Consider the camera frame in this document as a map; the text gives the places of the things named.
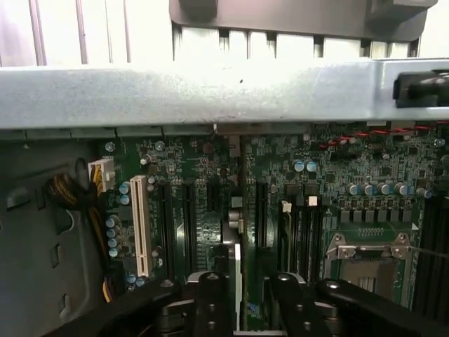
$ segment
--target motherboard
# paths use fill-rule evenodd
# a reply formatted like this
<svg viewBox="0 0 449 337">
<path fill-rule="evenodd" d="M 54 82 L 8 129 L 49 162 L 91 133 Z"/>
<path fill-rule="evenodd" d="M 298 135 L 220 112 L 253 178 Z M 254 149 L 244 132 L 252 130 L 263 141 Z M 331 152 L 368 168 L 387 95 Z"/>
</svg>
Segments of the motherboard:
<svg viewBox="0 0 449 337">
<path fill-rule="evenodd" d="M 413 305 L 425 204 L 448 176 L 448 125 L 304 124 L 297 134 L 115 138 L 109 256 L 128 291 L 153 277 L 229 277 L 237 329 L 268 328 L 265 280 L 345 279 Z"/>
</svg>

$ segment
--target red wire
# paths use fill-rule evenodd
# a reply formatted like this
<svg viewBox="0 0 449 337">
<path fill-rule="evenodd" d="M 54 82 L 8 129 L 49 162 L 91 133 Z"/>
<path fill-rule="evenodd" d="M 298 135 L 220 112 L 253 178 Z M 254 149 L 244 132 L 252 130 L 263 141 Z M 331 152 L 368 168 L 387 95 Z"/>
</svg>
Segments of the red wire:
<svg viewBox="0 0 449 337">
<path fill-rule="evenodd" d="M 449 124 L 449 121 L 437 121 L 437 124 Z M 340 136 L 336 139 L 331 139 L 328 141 L 327 144 L 320 144 L 320 148 L 325 150 L 328 149 L 331 146 L 336 146 L 340 144 L 341 140 L 349 140 L 350 138 L 362 138 L 362 137 L 368 137 L 369 135 L 383 135 L 387 136 L 392 133 L 406 133 L 410 131 L 419 131 L 419 130 L 432 130 L 432 126 L 422 126 L 422 125 L 416 125 L 412 128 L 394 128 L 392 130 L 371 130 L 369 132 L 365 131 L 357 131 L 352 136 Z"/>
</svg>

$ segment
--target wire bundle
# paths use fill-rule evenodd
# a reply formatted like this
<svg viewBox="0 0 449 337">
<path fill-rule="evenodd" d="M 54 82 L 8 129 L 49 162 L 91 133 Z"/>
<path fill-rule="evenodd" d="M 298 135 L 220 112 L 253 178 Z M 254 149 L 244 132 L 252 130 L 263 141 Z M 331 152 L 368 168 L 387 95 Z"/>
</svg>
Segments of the wire bundle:
<svg viewBox="0 0 449 337">
<path fill-rule="evenodd" d="M 83 159 L 79 159 L 77 163 L 80 161 L 86 167 Z M 69 174 L 59 173 L 47 180 L 45 190 L 50 202 L 56 206 L 81 211 L 87 215 L 101 257 L 102 268 L 106 275 L 109 269 L 109 255 L 105 231 L 102 227 L 105 222 L 98 208 L 98 197 L 102 193 L 102 174 L 99 166 L 92 169 L 90 178 L 91 182 L 86 189 L 80 186 Z M 102 292 L 107 302 L 110 302 L 114 297 L 112 289 L 110 277 L 105 276 Z"/>
<path fill-rule="evenodd" d="M 449 121 L 438 121 L 436 124 L 449 124 Z M 340 136 L 335 139 L 331 139 L 328 141 L 327 144 L 320 144 L 320 148 L 322 150 L 326 150 L 329 147 L 332 146 L 338 146 L 340 145 L 340 142 L 348 141 L 350 138 L 364 138 L 368 136 L 389 136 L 391 134 L 400 135 L 401 133 L 407 133 L 411 131 L 430 131 L 434 128 L 434 126 L 422 126 L 422 125 L 416 125 L 412 128 L 393 128 L 392 130 L 369 130 L 369 131 L 357 131 L 349 136 Z"/>
</svg>

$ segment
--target white pci slot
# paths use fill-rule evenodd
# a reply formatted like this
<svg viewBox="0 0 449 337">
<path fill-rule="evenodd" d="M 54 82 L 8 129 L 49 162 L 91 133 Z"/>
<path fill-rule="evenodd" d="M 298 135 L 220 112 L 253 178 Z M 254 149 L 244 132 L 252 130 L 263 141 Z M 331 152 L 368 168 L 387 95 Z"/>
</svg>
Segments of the white pci slot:
<svg viewBox="0 0 449 337">
<path fill-rule="evenodd" d="M 135 176 L 131 178 L 130 183 L 138 276 L 150 277 L 152 273 L 152 243 L 149 228 L 147 178 Z"/>
</svg>

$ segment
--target pcie slot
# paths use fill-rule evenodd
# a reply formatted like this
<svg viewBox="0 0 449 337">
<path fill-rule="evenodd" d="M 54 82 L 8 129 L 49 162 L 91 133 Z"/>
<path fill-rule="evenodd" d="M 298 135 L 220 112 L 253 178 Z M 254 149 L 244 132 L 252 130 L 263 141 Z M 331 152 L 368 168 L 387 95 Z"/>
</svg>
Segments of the pcie slot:
<svg viewBox="0 0 449 337">
<path fill-rule="evenodd" d="M 255 246 L 267 246 L 268 184 L 255 184 Z"/>
<path fill-rule="evenodd" d="M 219 212 L 220 211 L 220 185 L 218 181 L 208 182 L 206 185 L 207 189 L 207 208 L 208 212 Z"/>
<path fill-rule="evenodd" d="M 184 213 L 185 255 L 187 272 L 196 272 L 196 211 L 195 184 L 187 181 L 182 184 L 182 210 Z"/>
<path fill-rule="evenodd" d="M 167 277 L 175 279 L 175 228 L 173 226 L 173 210 L 171 206 L 170 183 L 159 185 L 159 202 L 161 205 L 162 247 L 165 256 Z"/>
<path fill-rule="evenodd" d="M 302 208 L 300 228 L 300 275 L 306 280 L 308 279 L 309 275 L 311 213 L 311 208 Z"/>
<path fill-rule="evenodd" d="M 314 208 L 312 212 L 313 228 L 311 241 L 310 282 L 315 283 L 320 278 L 320 267 L 322 260 L 321 237 L 323 235 L 323 212 L 319 207 Z"/>
<path fill-rule="evenodd" d="M 138 276 L 149 277 L 152 273 L 152 244 L 149 228 L 147 177 L 131 178 L 130 187 Z"/>
</svg>

